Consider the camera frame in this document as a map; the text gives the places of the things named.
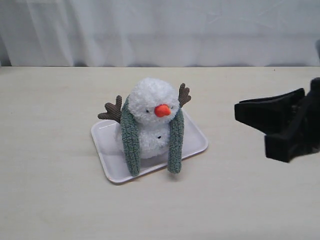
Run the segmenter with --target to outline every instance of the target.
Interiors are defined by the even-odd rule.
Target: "brown antler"
[[[182,108],[183,105],[185,105],[187,102],[191,100],[191,96],[189,95],[190,89],[186,87],[184,83],[180,85],[179,88],[179,102],[180,102],[180,107]]]
[[[115,99],[115,105],[110,102],[107,102],[104,105],[106,112],[98,114],[98,119],[114,120],[117,123],[120,123],[121,106],[122,106],[122,97],[118,95],[116,96],[116,99]]]

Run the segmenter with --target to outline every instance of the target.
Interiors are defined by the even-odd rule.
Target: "stuffed toy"
[[[140,174],[141,159],[168,153],[167,169],[181,171],[184,138],[182,107],[191,100],[190,89],[184,83],[176,91],[168,82],[145,78],[132,89],[122,106],[118,95],[115,104],[107,102],[107,112],[98,114],[101,120],[119,123],[115,140],[124,153],[130,174]]]

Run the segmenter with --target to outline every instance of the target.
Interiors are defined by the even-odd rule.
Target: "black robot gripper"
[[[235,120],[265,134],[265,156],[289,163],[320,151],[320,77],[310,91],[243,100],[234,105]]]

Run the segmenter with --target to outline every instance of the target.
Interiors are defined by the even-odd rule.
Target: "white plastic tray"
[[[188,114],[184,110],[182,112],[184,116],[183,160],[206,150],[209,142]],[[140,174],[137,177],[132,177],[129,173],[125,156],[118,149],[114,139],[117,124],[119,123],[113,120],[103,120],[97,122],[91,128],[96,150],[99,154],[104,173],[109,181],[114,184],[125,183],[167,166],[167,153],[149,159],[141,159]]]

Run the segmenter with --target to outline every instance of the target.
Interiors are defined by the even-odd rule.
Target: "white fabric backdrop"
[[[319,0],[0,0],[2,65],[319,66],[319,40]]]

